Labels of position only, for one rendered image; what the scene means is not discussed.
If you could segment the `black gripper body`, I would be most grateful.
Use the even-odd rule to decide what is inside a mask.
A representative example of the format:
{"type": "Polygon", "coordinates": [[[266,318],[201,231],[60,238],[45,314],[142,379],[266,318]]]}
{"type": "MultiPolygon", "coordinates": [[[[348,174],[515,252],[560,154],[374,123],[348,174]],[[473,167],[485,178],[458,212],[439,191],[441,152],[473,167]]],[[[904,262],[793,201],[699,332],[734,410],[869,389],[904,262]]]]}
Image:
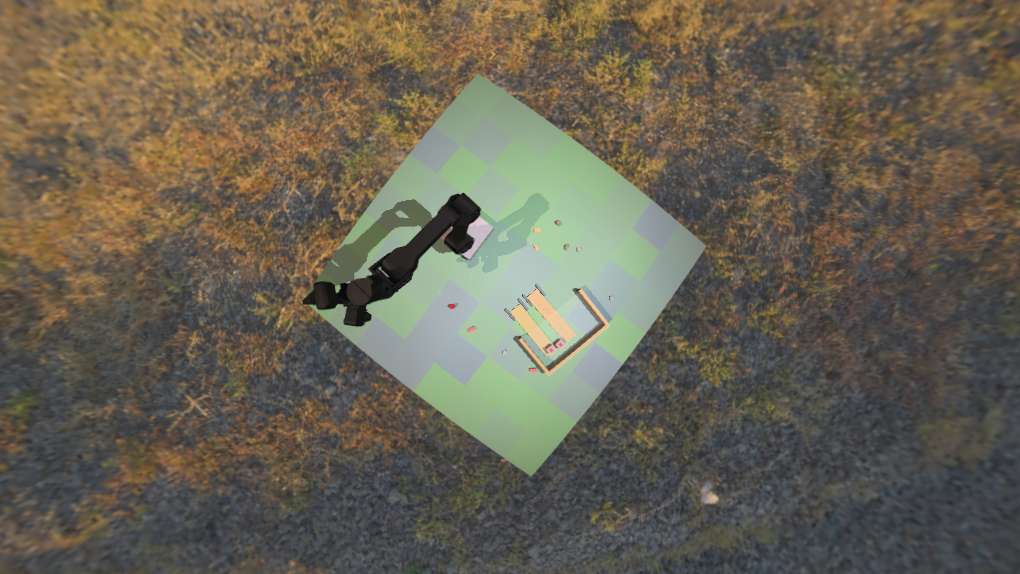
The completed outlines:
{"type": "Polygon", "coordinates": [[[343,303],[344,300],[349,300],[346,294],[346,289],[349,283],[340,283],[340,293],[336,293],[335,285],[332,282],[319,281],[314,283],[314,295],[316,308],[319,310],[335,309],[338,303],[343,303]],[[339,299],[337,299],[339,298],[339,299]]]}

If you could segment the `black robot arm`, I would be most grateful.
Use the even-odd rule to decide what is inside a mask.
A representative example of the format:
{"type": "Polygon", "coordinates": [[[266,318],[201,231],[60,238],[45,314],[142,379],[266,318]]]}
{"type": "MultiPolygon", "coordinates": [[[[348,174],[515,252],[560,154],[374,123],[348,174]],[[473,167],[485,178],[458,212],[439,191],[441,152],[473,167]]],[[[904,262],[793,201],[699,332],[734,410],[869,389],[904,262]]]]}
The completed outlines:
{"type": "Polygon", "coordinates": [[[371,275],[354,279],[348,284],[346,294],[349,300],[343,301],[344,306],[347,306],[343,324],[363,326],[364,322],[371,321],[372,315],[366,312],[366,305],[389,299],[411,281],[419,259],[450,227],[453,227],[452,232],[446,236],[444,244],[455,254],[471,249],[475,239],[467,233],[467,229],[480,216],[480,210],[477,203],[465,193],[450,196],[434,219],[406,246],[395,248],[369,267],[371,275]]]}

